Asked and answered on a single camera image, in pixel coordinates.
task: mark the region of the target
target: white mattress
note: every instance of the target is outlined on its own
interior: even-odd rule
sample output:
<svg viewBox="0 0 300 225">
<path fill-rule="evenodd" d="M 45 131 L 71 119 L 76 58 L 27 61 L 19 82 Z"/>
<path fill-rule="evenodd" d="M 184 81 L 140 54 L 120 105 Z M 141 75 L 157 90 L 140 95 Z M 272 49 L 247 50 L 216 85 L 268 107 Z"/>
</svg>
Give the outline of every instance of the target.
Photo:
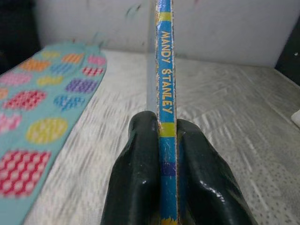
<svg viewBox="0 0 300 225">
<path fill-rule="evenodd" d="M 105 52 L 106 75 L 57 157 L 26 225 L 99 225 L 131 117 L 146 108 L 146 58 Z M 178 118 L 230 165 L 257 222 L 300 224 L 300 89 L 273 69 L 176 61 Z"/>
</svg>

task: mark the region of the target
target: book spine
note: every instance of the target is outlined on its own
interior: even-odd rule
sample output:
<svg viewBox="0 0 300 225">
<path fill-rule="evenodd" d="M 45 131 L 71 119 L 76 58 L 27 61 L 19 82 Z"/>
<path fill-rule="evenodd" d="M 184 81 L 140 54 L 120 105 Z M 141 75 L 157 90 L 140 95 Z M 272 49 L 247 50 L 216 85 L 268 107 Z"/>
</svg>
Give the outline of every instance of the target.
<svg viewBox="0 0 300 225">
<path fill-rule="evenodd" d="M 157 112 L 162 225 L 179 224 L 173 1 L 156 0 Z"/>
</svg>

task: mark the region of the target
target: teal fabric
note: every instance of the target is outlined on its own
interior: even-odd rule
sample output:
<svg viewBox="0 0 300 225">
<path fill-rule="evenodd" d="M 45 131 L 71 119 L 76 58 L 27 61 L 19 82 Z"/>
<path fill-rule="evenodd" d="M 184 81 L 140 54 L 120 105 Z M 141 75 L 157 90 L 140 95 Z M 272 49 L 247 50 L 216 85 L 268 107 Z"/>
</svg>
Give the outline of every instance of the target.
<svg viewBox="0 0 300 225">
<path fill-rule="evenodd" d="M 97 46 L 64 43 L 0 76 L 0 224 L 23 223 L 105 70 Z"/>
</svg>

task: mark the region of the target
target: white wall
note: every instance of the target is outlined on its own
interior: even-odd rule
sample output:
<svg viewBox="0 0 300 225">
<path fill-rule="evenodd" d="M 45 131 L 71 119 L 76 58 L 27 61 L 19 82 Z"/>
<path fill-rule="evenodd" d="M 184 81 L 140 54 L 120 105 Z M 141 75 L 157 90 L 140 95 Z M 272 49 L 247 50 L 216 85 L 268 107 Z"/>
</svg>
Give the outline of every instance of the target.
<svg viewBox="0 0 300 225">
<path fill-rule="evenodd" d="M 300 0 L 174 0 L 174 11 L 179 55 L 272 67 L 299 16 Z M 144 51 L 148 12 L 147 0 L 37 1 L 43 45 L 75 38 Z"/>
</svg>

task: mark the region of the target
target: orange circle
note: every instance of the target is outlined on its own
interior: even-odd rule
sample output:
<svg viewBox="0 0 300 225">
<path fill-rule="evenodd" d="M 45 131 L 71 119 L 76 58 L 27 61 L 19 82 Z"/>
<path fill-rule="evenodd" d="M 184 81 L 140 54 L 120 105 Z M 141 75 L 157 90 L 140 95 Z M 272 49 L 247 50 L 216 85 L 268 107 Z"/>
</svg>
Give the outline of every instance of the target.
<svg viewBox="0 0 300 225">
<path fill-rule="evenodd" d="M 0 100 L 5 99 L 8 96 L 8 89 L 0 88 Z"/>
</svg>

